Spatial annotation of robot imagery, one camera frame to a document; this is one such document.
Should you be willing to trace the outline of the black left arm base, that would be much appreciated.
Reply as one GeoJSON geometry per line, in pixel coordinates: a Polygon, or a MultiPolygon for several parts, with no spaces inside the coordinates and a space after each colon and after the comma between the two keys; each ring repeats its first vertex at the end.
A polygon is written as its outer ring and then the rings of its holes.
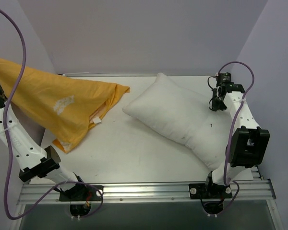
{"type": "Polygon", "coordinates": [[[103,204],[104,187],[102,185],[88,186],[84,184],[76,184],[69,190],[55,189],[60,193],[59,201],[75,202],[79,201],[81,204],[70,204],[69,212],[72,217],[85,218],[96,213],[103,204]],[[92,210],[91,201],[100,201],[99,206],[92,210]]]}

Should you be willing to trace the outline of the yellow printed pillowcase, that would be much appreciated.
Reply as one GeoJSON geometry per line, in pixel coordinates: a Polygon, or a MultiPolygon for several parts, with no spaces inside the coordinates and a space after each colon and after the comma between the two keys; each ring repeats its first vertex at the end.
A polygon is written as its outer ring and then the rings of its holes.
{"type": "Polygon", "coordinates": [[[72,79],[27,67],[12,102],[55,136],[55,146],[69,153],[129,91],[117,83],[72,79]]]}

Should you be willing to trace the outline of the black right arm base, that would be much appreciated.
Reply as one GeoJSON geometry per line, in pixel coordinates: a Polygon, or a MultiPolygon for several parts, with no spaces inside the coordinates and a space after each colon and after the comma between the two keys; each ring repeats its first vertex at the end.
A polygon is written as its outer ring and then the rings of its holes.
{"type": "Polygon", "coordinates": [[[208,215],[220,214],[224,210],[225,199],[233,197],[230,186],[213,183],[211,172],[204,183],[191,183],[188,187],[190,199],[200,200],[208,215]]]}

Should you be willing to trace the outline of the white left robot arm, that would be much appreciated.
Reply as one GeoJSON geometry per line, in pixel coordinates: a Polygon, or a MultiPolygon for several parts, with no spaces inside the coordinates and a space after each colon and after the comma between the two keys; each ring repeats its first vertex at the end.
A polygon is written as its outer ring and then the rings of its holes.
{"type": "Polygon", "coordinates": [[[0,139],[7,144],[5,132],[10,136],[13,156],[20,166],[19,178],[27,182],[33,178],[46,178],[60,185],[60,192],[76,201],[87,196],[87,188],[79,184],[80,177],[60,165],[60,157],[52,146],[41,148],[19,123],[0,85],[0,139]]]}

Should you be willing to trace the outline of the white pillow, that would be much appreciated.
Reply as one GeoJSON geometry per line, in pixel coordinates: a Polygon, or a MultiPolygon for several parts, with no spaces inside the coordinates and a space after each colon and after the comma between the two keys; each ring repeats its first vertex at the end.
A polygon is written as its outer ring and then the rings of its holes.
{"type": "Polygon", "coordinates": [[[160,135],[189,148],[210,170],[224,164],[231,118],[211,111],[208,98],[177,85],[163,73],[123,107],[160,135]]]}

